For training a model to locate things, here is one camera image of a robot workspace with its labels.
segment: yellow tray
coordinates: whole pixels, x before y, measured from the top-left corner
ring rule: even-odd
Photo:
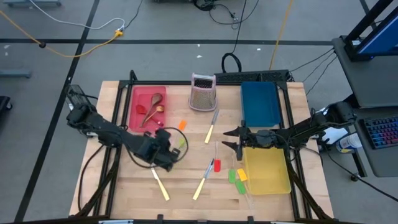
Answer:
[[[284,151],[282,149],[243,149],[244,165],[248,176],[248,190],[253,195],[289,194]]]

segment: yellow cable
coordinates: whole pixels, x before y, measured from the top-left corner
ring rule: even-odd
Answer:
[[[38,43],[38,44],[42,44],[40,41],[36,40],[34,37],[32,37],[30,34],[28,34],[24,29],[22,29],[18,24],[16,24],[12,19],[10,19],[10,17],[8,17],[4,12],[2,12],[2,10],[0,10],[0,14],[6,18],[12,25],[14,25],[14,27],[16,27],[17,29],[19,29],[23,34],[25,34],[28,38],[30,38],[31,40],[33,40],[34,42]],[[97,49],[98,47],[104,46],[110,42],[112,42],[114,39],[120,37],[123,35],[123,32],[121,32],[120,30],[117,30],[115,32],[115,35],[112,37],[112,39],[106,41],[105,43],[99,44],[95,47],[93,47],[92,49],[89,49],[87,52],[82,53],[80,55],[64,55],[63,53],[57,52],[56,50],[52,49],[51,47],[45,47],[47,50],[62,56],[62,57],[66,57],[66,58],[77,58],[77,57],[81,57],[84,56],[86,54],[91,53],[93,50]]]
[[[272,69],[272,64],[274,63],[274,57],[275,57],[276,51],[277,51],[278,46],[279,46],[279,40],[282,38],[282,34],[284,33],[286,21],[287,21],[287,18],[289,17],[289,12],[290,12],[290,9],[292,8],[292,4],[293,4],[293,0],[290,0],[289,6],[287,7],[287,10],[286,10],[286,13],[285,13],[284,21],[282,23],[282,27],[280,28],[280,31],[279,31],[278,39],[276,40],[274,52],[272,53],[271,63],[269,64],[269,70]]]

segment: chair wheel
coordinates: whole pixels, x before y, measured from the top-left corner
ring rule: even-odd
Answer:
[[[350,179],[351,179],[353,182],[357,182],[357,181],[358,181],[358,177],[355,176],[355,175],[351,175]]]
[[[7,106],[6,106],[6,110],[11,110],[12,109],[12,104],[10,102],[8,102]]]

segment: pink grater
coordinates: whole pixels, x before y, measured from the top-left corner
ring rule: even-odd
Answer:
[[[217,107],[216,76],[192,74],[189,107],[198,111],[212,111]]]

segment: keyboard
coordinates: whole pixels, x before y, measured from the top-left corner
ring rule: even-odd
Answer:
[[[373,149],[398,146],[398,116],[383,119],[364,119],[362,125],[368,132]]]
[[[215,74],[217,82],[291,82],[288,70],[270,70],[255,72],[228,72]]]

